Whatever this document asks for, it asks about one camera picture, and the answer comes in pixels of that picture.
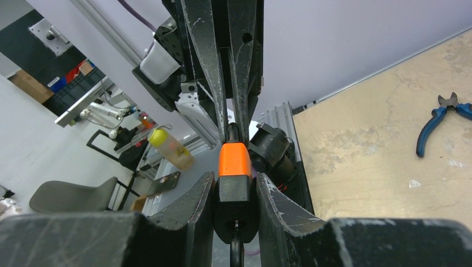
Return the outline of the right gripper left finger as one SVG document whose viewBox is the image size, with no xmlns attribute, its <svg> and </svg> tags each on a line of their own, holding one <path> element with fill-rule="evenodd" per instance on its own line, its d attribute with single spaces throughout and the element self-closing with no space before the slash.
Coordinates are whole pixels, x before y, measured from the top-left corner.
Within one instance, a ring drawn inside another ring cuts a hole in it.
<svg viewBox="0 0 472 267">
<path fill-rule="evenodd" d="M 211 266 L 214 173 L 152 217 L 20 215 L 1 222 L 2 266 Z"/>
</svg>

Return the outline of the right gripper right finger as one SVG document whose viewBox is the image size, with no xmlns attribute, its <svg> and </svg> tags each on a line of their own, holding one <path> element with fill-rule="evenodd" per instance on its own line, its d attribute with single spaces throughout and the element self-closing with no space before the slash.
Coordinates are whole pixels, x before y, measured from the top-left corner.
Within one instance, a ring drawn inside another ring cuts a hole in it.
<svg viewBox="0 0 472 267">
<path fill-rule="evenodd" d="M 470 266 L 471 231 L 444 219 L 323 221 L 257 178 L 263 266 Z"/>
</svg>

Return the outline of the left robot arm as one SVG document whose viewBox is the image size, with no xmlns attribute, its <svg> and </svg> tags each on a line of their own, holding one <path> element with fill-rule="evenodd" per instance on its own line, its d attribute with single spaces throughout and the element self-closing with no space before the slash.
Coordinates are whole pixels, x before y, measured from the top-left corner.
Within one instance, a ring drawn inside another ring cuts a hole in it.
<svg viewBox="0 0 472 267">
<path fill-rule="evenodd" d="M 163 1 L 170 18 L 134 76 L 166 110 L 196 93 L 222 143 L 249 144 L 262 89 L 263 1 Z"/>
</svg>

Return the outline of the orange black padlock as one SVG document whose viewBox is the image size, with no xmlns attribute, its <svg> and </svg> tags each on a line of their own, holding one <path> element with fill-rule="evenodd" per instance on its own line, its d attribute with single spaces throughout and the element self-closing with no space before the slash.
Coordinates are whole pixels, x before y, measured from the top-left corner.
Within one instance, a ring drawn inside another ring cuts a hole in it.
<svg viewBox="0 0 472 267">
<path fill-rule="evenodd" d="M 227 137 L 219 155 L 213 227 L 220 240 L 230 245 L 230 266 L 243 266 L 244 244 L 258 232 L 259 206 L 249 152 L 236 123 L 229 124 Z"/>
</svg>

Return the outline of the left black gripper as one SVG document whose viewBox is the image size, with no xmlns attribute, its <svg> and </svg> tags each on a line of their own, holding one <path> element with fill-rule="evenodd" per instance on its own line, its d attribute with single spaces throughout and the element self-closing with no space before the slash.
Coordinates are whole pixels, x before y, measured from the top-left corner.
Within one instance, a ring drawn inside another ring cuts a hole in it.
<svg viewBox="0 0 472 267">
<path fill-rule="evenodd" d="M 185 67 L 212 92 L 221 143 L 227 142 L 226 98 L 233 100 L 243 142 L 255 112 L 263 76 L 263 1 L 163 1 L 178 24 Z"/>
</svg>

